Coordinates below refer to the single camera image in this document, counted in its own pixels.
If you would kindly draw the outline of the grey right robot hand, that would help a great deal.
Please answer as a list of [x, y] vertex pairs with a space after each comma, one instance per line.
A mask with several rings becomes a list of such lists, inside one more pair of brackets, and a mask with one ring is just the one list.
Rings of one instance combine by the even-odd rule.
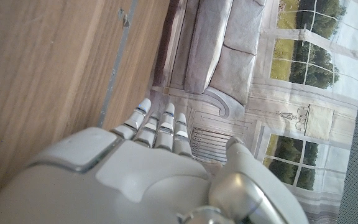
[[306, 223], [295, 196], [231, 137], [226, 162], [191, 153], [186, 118], [144, 99], [110, 131], [86, 128], [0, 191], [0, 223]]

